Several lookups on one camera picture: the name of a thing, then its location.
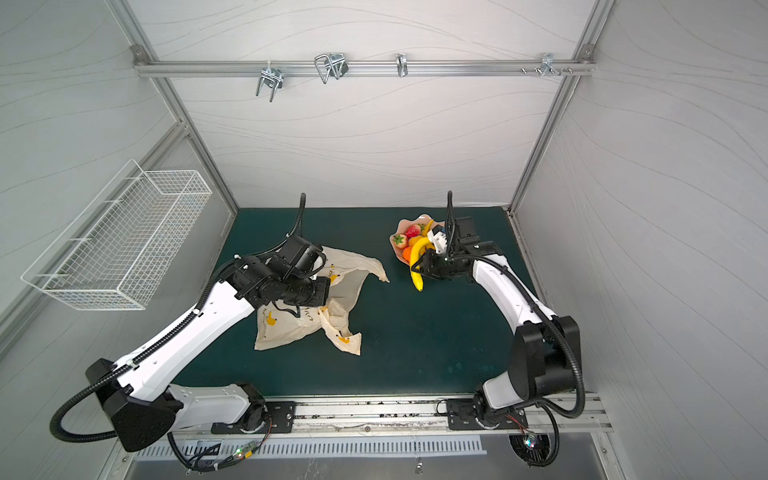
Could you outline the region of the large yellow banana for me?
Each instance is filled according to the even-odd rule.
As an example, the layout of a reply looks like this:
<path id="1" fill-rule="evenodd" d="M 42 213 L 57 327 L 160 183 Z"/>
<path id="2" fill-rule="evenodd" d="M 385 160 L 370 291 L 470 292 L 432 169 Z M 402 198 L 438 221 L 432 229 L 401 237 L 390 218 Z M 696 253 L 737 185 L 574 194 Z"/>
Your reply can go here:
<path id="1" fill-rule="evenodd" d="M 433 243 L 427 237 L 419 237 L 416 243 L 411 246 L 409 257 L 411 281 L 416 290 L 419 292 L 421 292 L 424 288 L 424 280 L 422 274 L 416 270 L 416 264 L 427 250 L 433 248 Z"/>

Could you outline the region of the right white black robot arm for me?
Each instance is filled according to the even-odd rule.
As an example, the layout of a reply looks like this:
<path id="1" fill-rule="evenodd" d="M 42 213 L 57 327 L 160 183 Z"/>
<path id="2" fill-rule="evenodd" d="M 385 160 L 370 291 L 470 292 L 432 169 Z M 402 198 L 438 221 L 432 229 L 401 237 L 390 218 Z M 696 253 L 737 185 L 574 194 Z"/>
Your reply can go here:
<path id="1" fill-rule="evenodd" d="M 468 277 L 494 301 L 512 332 L 507 370 L 485 381 L 473 396 L 479 426 L 493 429 L 509 413 L 530 406 L 576 419 L 586 407 L 581 334 L 570 316 L 559 316 L 539 300 L 492 241 L 476 233 L 473 219 L 458 217 L 447 193 L 447 219 L 427 230 L 412 247 L 411 281 L 421 292 L 430 280 Z"/>

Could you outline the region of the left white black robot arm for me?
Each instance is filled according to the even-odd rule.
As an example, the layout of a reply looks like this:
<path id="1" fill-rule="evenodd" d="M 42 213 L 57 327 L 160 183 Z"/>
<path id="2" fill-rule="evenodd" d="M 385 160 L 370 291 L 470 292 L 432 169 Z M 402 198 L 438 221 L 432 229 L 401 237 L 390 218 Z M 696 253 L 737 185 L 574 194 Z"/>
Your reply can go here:
<path id="1" fill-rule="evenodd" d="M 116 361 L 92 364 L 86 372 L 88 386 L 52 415 L 50 434 L 72 444 L 116 438 L 126 451 L 136 452 L 198 425 L 259 431 L 268 421 L 268 407 L 251 384 L 183 387 L 174 380 L 215 340 L 260 308 L 298 318 L 327 302 L 331 281 L 320 273 L 327 256 L 301 235 L 305 206 L 299 204 L 294 225 L 280 243 L 224 263 L 196 303 L 147 343 Z M 66 415 L 91 395 L 97 397 L 111 430 L 67 430 Z"/>

